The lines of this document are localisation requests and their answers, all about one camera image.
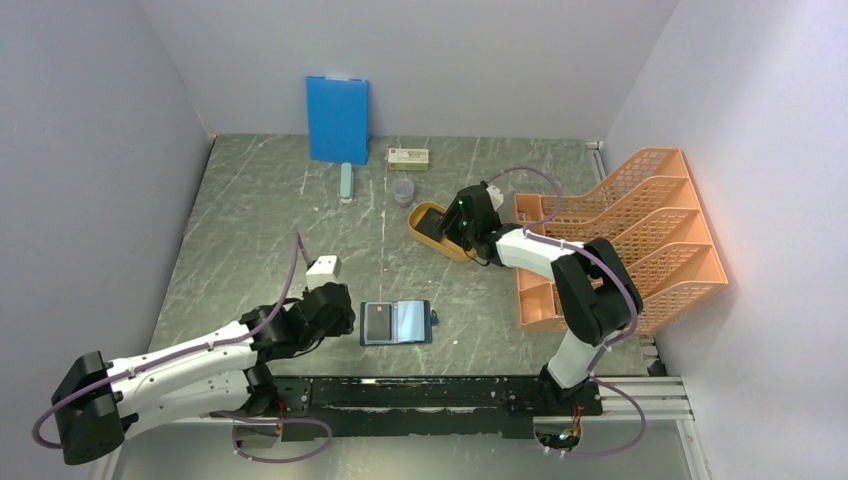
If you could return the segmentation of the dark blue card holder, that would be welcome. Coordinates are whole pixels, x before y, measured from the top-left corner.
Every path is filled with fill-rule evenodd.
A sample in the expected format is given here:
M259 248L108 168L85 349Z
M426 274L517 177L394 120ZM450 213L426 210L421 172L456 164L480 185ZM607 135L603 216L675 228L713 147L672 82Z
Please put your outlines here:
M360 304L360 345L368 346L390 346L405 344L429 344L433 341L433 328L439 324L439 317L431 308L428 300L406 300L393 302L380 302L392 304L392 326L393 340L387 344L365 344L363 326L363 305Z

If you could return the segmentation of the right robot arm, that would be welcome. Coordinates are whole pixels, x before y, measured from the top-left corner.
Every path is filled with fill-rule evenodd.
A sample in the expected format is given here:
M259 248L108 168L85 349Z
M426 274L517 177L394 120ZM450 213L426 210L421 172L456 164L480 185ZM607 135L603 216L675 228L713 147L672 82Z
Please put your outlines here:
M572 243L504 223L484 182L456 194L439 231L485 263L527 270L554 283L567 330L540 372L539 398L548 412L565 413L601 350L618 333L630 332L643 311L642 297L611 242Z

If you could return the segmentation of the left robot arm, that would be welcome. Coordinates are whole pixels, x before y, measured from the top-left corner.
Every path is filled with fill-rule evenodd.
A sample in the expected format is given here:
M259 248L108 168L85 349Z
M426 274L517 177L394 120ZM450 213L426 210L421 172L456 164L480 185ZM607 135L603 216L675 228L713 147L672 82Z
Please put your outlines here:
M163 350L112 361L98 351L85 354L51 398L63 459L86 464L142 432L190 417L302 416L309 386L277 379L270 362L347 335L354 320L347 286L328 282L284 300L280 309L259 306Z

